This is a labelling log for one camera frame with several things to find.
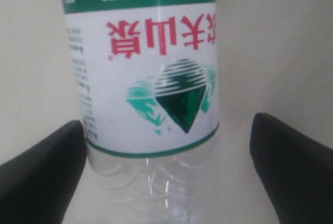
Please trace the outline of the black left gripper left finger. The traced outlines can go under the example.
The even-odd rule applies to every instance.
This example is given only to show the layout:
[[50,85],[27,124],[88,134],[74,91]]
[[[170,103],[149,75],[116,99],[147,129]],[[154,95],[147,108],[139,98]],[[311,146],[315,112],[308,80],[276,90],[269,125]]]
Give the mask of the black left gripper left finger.
[[1,223],[62,223],[86,163],[80,121],[69,121],[1,165]]

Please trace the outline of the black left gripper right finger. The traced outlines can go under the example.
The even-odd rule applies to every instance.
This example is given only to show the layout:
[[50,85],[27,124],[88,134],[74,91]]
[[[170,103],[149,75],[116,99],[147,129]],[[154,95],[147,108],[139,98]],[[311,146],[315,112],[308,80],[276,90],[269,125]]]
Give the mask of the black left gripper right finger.
[[257,113],[250,155],[279,223],[332,223],[332,149]]

